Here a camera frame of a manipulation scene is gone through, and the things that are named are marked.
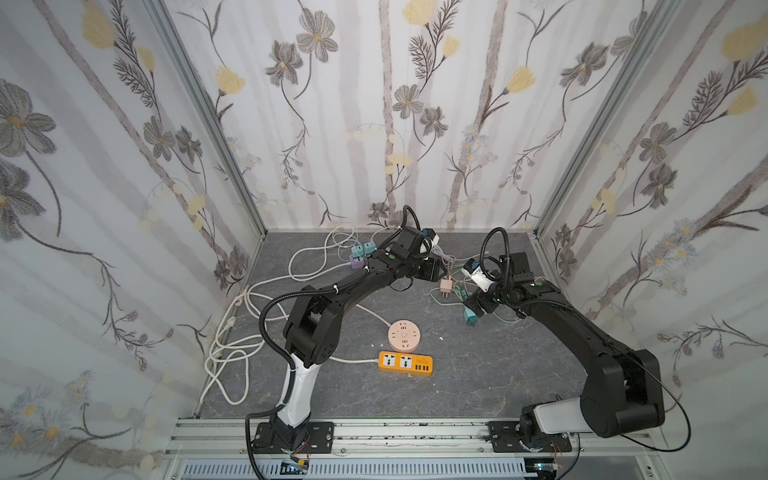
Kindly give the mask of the pink charger adapter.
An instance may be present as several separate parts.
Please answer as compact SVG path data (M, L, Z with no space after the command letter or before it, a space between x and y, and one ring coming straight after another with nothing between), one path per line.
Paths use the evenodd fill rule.
M448 297L453 291L454 282L449 278L443 278L439 283L439 291L444 297Z

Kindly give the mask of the pink round power socket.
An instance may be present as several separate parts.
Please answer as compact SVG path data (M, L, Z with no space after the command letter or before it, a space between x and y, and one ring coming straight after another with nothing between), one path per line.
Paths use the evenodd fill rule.
M417 349L420 341L421 331L410 320L398 320L388 329L389 345L396 352L412 353Z

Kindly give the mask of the orange power strip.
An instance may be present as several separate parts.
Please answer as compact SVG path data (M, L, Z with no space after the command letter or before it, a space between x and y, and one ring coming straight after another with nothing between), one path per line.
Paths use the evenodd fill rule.
M377 365L380 371L388 373L431 376L435 371L432 357L409 353L382 351Z

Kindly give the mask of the purple power strip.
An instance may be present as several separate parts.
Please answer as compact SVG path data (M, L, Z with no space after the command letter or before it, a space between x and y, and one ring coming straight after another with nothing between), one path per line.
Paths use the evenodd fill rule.
M351 255L349 257L349 265L350 265L350 268L353 270L363 269L366 266L366 262L367 260L364 255L362 256Z

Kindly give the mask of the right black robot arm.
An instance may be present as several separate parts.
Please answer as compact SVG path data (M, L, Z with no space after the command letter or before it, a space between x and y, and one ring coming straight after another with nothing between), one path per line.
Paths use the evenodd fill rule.
M504 249L493 261L498 268L489 270L484 254L466 262L466 273L480 272L483 279L465 306L477 316L506 306L521 318L532 318L557 337L586 373L578 397L524 408L522 435L531 441L560 433L629 438L633 432L662 426L664 398L671 391L661 379L657 357L611 337L576 309L557 286L536 279L526 254L512 252L504 228L493 228L483 242L488 244L494 235L501 236Z

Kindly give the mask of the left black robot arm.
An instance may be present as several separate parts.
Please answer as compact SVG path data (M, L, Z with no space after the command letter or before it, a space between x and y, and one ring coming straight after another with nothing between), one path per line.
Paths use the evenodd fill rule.
M401 223L364 260L361 270L323 288L311 285L277 295L257 314L264 345L286 362L282 392L276 406L245 416L246 450L257 451L252 422L267 419L268 445L297 451L308 442L311 399L320 366L338 347L344 316L361 300L406 278L435 283L446 269L432 254L435 232L425 229L412 207L403 207ZM282 302L293 302L283 327L284 344L269 334L267 317Z

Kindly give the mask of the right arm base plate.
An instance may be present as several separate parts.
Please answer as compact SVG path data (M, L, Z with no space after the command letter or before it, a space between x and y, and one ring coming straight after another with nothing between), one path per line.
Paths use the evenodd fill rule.
M496 420L486 423L486 439L494 453L570 453L573 446L567 434L545 434L518 420Z

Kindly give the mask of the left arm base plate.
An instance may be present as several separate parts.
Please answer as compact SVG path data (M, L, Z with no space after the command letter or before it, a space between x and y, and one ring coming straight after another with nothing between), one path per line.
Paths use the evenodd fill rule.
M279 422L259 423L251 441L256 454L330 454L334 443L335 424L330 421L308 421L292 428Z

